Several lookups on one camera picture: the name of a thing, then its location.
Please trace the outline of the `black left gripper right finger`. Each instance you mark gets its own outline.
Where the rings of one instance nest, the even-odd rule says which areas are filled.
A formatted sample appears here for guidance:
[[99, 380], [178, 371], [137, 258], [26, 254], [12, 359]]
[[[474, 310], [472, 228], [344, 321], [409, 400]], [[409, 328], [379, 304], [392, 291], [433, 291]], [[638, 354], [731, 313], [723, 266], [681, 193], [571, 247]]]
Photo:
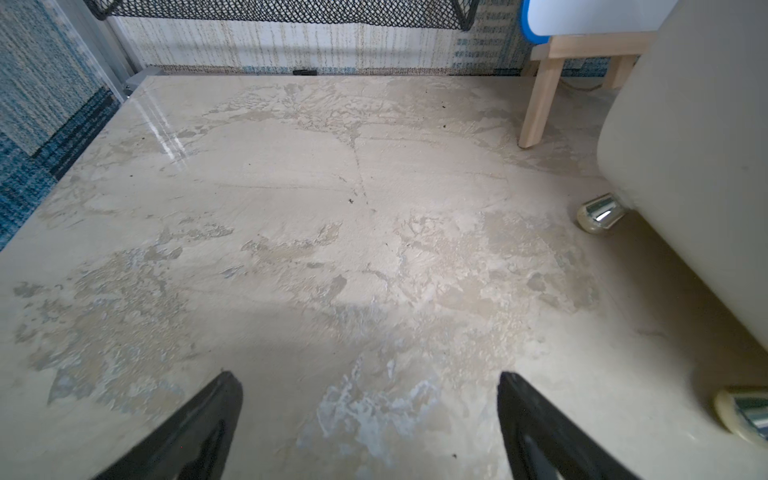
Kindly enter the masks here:
[[503, 372], [497, 413], [515, 479], [634, 479], [521, 375]]

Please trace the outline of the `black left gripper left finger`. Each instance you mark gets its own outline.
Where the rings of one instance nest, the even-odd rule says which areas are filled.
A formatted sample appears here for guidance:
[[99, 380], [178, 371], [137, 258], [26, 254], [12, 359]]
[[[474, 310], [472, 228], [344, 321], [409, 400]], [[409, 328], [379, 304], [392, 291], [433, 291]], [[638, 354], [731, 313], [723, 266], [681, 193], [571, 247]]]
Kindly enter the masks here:
[[232, 372], [224, 371], [96, 477], [221, 478], [242, 404], [241, 383]]

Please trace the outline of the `white round drawer cabinet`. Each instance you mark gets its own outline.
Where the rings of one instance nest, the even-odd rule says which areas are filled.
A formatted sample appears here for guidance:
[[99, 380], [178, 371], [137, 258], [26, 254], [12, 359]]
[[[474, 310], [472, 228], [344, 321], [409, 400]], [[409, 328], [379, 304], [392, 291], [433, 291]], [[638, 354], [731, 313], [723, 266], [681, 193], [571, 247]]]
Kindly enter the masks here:
[[597, 162], [680, 259], [653, 293], [697, 401], [767, 450], [767, 5], [681, 1], [614, 101]]

